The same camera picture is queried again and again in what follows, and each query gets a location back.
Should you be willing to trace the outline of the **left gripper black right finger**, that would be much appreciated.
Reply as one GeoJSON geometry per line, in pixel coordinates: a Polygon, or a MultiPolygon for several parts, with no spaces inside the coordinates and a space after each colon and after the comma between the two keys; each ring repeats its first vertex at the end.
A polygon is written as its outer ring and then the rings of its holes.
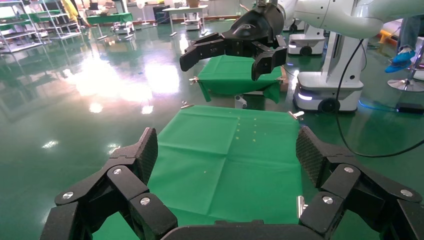
{"type": "Polygon", "coordinates": [[[328,240],[345,212],[351,211],[382,240],[424,237],[423,197],[415,190],[361,164],[346,147],[326,143],[303,126],[295,143],[296,157],[317,189],[299,223],[328,240]]]}

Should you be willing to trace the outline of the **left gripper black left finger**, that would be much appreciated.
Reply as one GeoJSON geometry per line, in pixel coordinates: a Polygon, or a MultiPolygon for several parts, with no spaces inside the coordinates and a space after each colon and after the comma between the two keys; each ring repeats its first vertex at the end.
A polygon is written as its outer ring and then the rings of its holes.
{"type": "Polygon", "coordinates": [[[148,188],[158,157],[154,128],[132,145],[113,151],[104,166],[55,197],[42,240],[91,240],[119,213],[141,240],[159,240],[177,228],[177,217],[148,188]]]}

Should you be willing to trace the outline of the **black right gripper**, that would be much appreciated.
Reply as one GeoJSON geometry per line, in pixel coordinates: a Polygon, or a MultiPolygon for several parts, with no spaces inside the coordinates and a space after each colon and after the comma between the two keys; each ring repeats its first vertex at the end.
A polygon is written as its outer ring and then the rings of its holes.
{"type": "Polygon", "coordinates": [[[179,58],[180,69],[187,72],[200,60],[228,55],[253,57],[251,79],[270,74],[286,63],[288,46],[281,35],[285,13],[274,3],[255,6],[237,19],[228,31],[214,32],[196,40],[179,58]]]}

